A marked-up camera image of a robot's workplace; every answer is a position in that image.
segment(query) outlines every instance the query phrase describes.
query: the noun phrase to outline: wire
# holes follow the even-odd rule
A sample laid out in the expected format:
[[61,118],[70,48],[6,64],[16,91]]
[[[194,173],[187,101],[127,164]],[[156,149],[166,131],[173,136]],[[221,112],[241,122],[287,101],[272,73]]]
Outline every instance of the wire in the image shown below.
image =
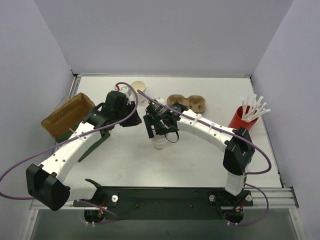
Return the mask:
[[[248,183],[246,183],[245,185],[247,185],[250,188],[257,189],[260,193],[262,193],[262,195],[264,196],[265,201],[266,201],[266,209],[265,209],[264,214],[260,218],[254,220],[254,221],[247,222],[247,223],[239,223],[239,224],[235,224],[233,222],[230,222],[230,224],[237,225],[238,227],[245,227],[245,226],[249,226],[249,225],[255,224],[257,222],[260,222],[261,220],[263,220],[268,215],[268,212],[269,212],[269,201],[268,201],[267,195],[260,188],[258,188],[256,186],[250,185]],[[226,219],[226,213],[227,213],[227,211],[224,212],[224,214],[223,214],[223,218],[224,219]]]
[[[181,116],[183,116],[183,117],[185,117],[185,118],[187,118],[187,119],[190,119],[190,120],[192,120],[192,121],[195,120],[195,118],[193,118],[193,117],[191,117],[191,116],[185,115],[185,114],[183,114],[182,112],[177,111],[176,109],[173,109],[173,108],[171,108],[171,107],[168,107],[168,106],[166,106],[166,105],[163,105],[163,104],[161,104],[160,102],[157,102],[156,100],[154,100],[154,99],[152,99],[151,97],[147,96],[144,92],[142,92],[142,91],[140,91],[140,90],[137,90],[137,92],[138,92],[139,94],[141,94],[143,97],[145,97],[146,99],[148,99],[148,100],[149,100],[150,102],[152,102],[152,103],[156,103],[156,104],[160,105],[161,107],[166,108],[166,109],[169,109],[169,110],[175,112],[176,114],[179,114],[179,115],[181,115]],[[247,172],[246,175],[265,174],[265,173],[267,173],[267,172],[269,172],[269,171],[271,170],[272,164],[271,164],[271,161],[270,161],[269,157],[268,157],[268,156],[265,154],[265,152],[262,151],[257,145],[253,144],[252,142],[250,142],[249,140],[243,138],[242,136],[236,135],[236,134],[234,134],[234,133],[228,132],[228,131],[226,131],[226,130],[224,130],[224,129],[221,129],[221,128],[218,128],[218,127],[215,127],[215,126],[211,126],[209,123],[206,123],[205,121],[202,121],[202,120],[200,120],[200,119],[199,119],[197,122],[198,122],[198,123],[202,123],[203,125],[206,125],[207,127],[212,128],[212,129],[214,129],[214,130],[216,130],[216,131],[219,131],[219,132],[222,132],[222,133],[231,135],[231,136],[233,136],[233,137],[235,137],[235,138],[238,138],[238,139],[244,141],[246,144],[249,144],[250,146],[252,146],[253,148],[255,148],[258,152],[260,152],[260,153],[264,156],[264,158],[266,159],[266,161],[267,161],[267,163],[268,163],[268,168],[267,168],[266,170],[263,170],[263,171]]]
[[115,216],[115,217],[117,218],[117,219],[115,219],[115,220],[107,220],[107,221],[97,222],[97,223],[94,223],[94,225],[114,223],[114,222],[117,222],[117,221],[120,220],[120,217],[119,217],[117,214],[115,214],[114,212],[112,212],[112,211],[110,211],[110,210],[108,210],[108,209],[105,209],[105,208],[103,208],[103,207],[101,207],[101,206],[98,206],[98,205],[95,205],[95,204],[93,204],[93,203],[90,203],[90,202],[87,202],[87,201],[83,201],[83,200],[79,200],[79,202],[80,202],[80,203],[83,203],[83,204],[87,204],[87,205],[92,206],[92,207],[95,207],[95,208],[98,208],[98,209],[100,209],[100,211],[103,211],[103,212],[105,212],[105,213],[107,213],[107,214],[111,214],[111,215],[113,215],[113,216]]
[[[74,140],[77,140],[78,137],[83,137],[83,136],[86,136],[86,135],[89,135],[89,134],[98,132],[98,131],[100,131],[100,130],[104,130],[104,129],[111,128],[111,127],[113,127],[113,126],[115,126],[115,125],[117,125],[117,124],[121,124],[122,122],[124,122],[124,121],[126,121],[127,119],[129,119],[129,118],[135,113],[135,111],[137,110],[137,107],[138,107],[138,95],[137,95],[136,91],[134,90],[134,88],[133,88],[131,85],[129,85],[128,83],[126,83],[126,82],[122,82],[122,81],[121,81],[121,82],[118,82],[115,86],[118,87],[118,85],[120,85],[120,84],[123,84],[123,85],[128,86],[128,87],[132,90],[132,92],[133,92],[133,94],[134,94],[134,97],[135,97],[135,102],[136,102],[136,104],[135,104],[132,112],[131,112],[128,116],[126,116],[125,118],[123,118],[123,119],[121,119],[121,120],[119,120],[119,121],[116,121],[116,122],[114,122],[114,123],[111,123],[111,124],[109,124],[109,125],[106,125],[106,126],[103,126],[103,127],[99,127],[99,128],[96,128],[96,129],[87,131],[87,132],[82,133],[82,134],[80,134],[80,135],[78,135],[78,136],[75,136],[75,137],[70,138],[70,139],[68,139],[68,140],[65,140],[65,141],[63,141],[63,142],[60,142],[60,143],[58,143],[58,144],[56,144],[56,145],[53,145],[53,146],[47,148],[46,150],[43,150],[43,151],[41,151],[41,152],[38,152],[37,154],[35,154],[35,155],[33,155],[33,156],[27,157],[27,158],[25,158],[25,159],[17,162],[16,164],[14,164],[14,165],[11,166],[10,168],[8,168],[8,169],[0,176],[0,182],[4,179],[4,177],[5,177],[10,171],[12,171],[12,170],[13,170],[14,168],[16,168],[17,166],[25,163],[26,161],[29,161],[29,160],[31,160],[31,159],[34,159],[35,157],[38,157],[38,156],[40,156],[40,155],[42,155],[42,154],[44,154],[44,153],[46,153],[46,152],[49,152],[49,151],[51,151],[51,150],[53,150],[53,149],[55,149],[55,148],[57,148],[57,147],[60,147],[60,146],[62,146],[62,145],[64,145],[64,144],[67,144],[67,143],[70,143],[70,142],[72,142],[72,141],[74,141]],[[11,200],[33,200],[33,199],[34,199],[33,197],[9,196],[9,195],[6,195],[6,194],[2,193],[1,191],[0,191],[0,196],[3,197],[3,198],[6,198],[6,199],[11,199]]]
[[169,142],[169,143],[172,143],[172,144],[175,144],[179,141],[179,133],[178,131],[175,132],[177,138],[176,138],[176,141],[170,141],[168,138],[167,138],[167,134],[164,135],[165,139]]
[[232,209],[232,211],[236,210],[236,208],[238,207],[238,204],[244,203],[247,196],[248,196],[248,194],[245,194],[241,199],[239,199],[239,201],[235,204],[235,206]]
[[106,200],[107,200],[107,198],[105,197],[104,198],[104,200],[103,200],[103,202],[99,205],[100,207],[103,207],[105,204],[106,204]]
[[237,210],[235,210],[236,212],[240,212],[242,209],[244,209],[245,206],[245,201],[242,202],[241,207]]

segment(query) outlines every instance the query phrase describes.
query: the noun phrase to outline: black mounting plate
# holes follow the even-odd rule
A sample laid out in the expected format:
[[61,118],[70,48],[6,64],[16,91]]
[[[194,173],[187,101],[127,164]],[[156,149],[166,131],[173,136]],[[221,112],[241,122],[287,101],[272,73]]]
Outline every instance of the black mounting plate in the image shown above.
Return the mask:
[[[117,214],[121,220],[215,220],[222,219],[218,206],[230,207],[241,205],[239,200],[251,195],[249,190],[243,190],[238,196],[233,196],[222,187],[108,187],[97,188],[99,198],[106,196],[108,210]],[[117,195],[116,206],[108,204],[110,196]],[[215,201],[209,200],[214,195]],[[103,199],[95,196],[90,203],[102,203]],[[246,207],[253,206],[252,201],[244,201]],[[74,207],[88,207],[75,201]],[[114,219],[107,214],[106,219]]]

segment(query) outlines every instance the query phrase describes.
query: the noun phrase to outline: brown cardboard box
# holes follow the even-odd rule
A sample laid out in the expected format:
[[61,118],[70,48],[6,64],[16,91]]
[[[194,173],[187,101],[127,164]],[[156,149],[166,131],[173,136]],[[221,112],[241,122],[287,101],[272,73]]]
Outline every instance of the brown cardboard box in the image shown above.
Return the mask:
[[78,93],[61,107],[55,109],[50,116],[41,122],[49,134],[61,143],[67,140],[77,129],[82,119],[95,107],[93,101],[83,93]]

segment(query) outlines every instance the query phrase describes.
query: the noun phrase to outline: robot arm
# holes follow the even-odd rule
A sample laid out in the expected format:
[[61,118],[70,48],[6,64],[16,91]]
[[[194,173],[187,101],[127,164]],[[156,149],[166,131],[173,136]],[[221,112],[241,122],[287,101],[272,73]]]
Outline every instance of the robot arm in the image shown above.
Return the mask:
[[[135,107],[131,95],[132,90],[129,87],[109,92],[105,102],[94,107],[70,137],[70,139],[76,137],[76,140],[61,146],[39,166],[31,164],[26,170],[28,193],[53,211],[60,209],[67,201],[91,199],[96,192],[94,185],[77,189],[65,186],[63,183],[72,167],[106,140],[114,126],[85,136],[84,133],[118,122],[128,116]],[[120,125],[130,127],[141,122],[138,113],[135,112]]]
[[198,120],[202,120],[210,126],[240,135],[251,142],[249,132],[245,128],[235,130],[214,123],[179,103],[174,103],[171,108],[195,120],[192,121],[152,102],[146,108],[146,115],[143,117],[149,138],[177,131],[185,131],[213,144],[224,153],[223,166],[227,170],[225,190],[234,196],[240,194],[246,183],[246,170],[255,149],[238,138],[214,130],[198,122]]

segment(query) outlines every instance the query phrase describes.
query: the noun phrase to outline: gray floor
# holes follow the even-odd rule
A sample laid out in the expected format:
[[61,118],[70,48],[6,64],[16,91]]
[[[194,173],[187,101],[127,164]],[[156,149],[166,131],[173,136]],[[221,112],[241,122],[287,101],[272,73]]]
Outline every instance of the gray floor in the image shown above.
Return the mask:
[[[247,210],[246,222],[259,218],[263,209]],[[296,240],[287,209],[271,209],[251,226],[227,226],[224,220],[122,220],[85,227],[83,210],[40,210],[32,240]]]

